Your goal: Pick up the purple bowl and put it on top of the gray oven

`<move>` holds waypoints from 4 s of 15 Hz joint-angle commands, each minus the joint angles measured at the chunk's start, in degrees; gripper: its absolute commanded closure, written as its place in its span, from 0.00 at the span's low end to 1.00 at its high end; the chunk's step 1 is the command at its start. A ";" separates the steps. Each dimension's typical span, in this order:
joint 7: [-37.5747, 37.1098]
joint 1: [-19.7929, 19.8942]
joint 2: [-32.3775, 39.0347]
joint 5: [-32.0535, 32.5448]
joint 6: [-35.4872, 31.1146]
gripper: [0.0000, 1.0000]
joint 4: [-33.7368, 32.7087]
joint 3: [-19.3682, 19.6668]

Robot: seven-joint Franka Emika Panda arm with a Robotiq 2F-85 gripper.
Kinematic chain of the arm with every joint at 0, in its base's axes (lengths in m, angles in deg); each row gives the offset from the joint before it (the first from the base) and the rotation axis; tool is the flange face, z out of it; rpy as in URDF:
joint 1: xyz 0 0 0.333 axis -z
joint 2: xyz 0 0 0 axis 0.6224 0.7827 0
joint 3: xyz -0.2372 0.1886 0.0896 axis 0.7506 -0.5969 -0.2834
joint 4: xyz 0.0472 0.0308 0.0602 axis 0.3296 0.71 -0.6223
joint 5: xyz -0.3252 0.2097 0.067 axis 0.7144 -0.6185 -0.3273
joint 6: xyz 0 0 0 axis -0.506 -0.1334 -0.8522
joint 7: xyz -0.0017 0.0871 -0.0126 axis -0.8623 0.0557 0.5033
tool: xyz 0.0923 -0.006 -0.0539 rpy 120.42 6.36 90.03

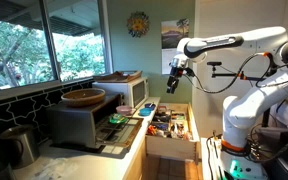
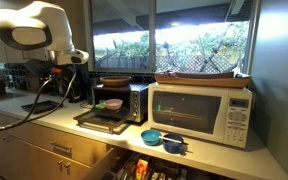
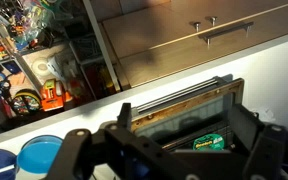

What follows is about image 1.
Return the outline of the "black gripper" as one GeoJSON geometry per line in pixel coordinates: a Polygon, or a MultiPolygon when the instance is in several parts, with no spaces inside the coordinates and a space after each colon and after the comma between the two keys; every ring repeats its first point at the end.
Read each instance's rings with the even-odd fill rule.
{"type": "Polygon", "coordinates": [[[167,82],[167,93],[174,94],[178,87],[179,78],[183,75],[184,69],[181,67],[172,67],[170,77],[167,82]]]}

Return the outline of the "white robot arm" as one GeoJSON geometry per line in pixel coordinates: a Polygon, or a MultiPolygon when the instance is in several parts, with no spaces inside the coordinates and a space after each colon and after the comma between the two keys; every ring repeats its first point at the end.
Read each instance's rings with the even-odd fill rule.
{"type": "Polygon", "coordinates": [[[177,45],[176,55],[170,63],[171,72],[167,91],[172,93],[183,73],[192,74],[187,67],[209,51],[226,49],[244,56],[248,63],[256,56],[264,56],[269,66],[256,85],[243,97],[228,96],[223,101],[223,134],[219,165],[227,180],[267,180],[260,160],[251,156],[253,143],[248,130],[257,117],[272,105],[288,97],[288,35],[281,26],[266,27],[238,34],[209,38],[183,38],[177,45]]]}

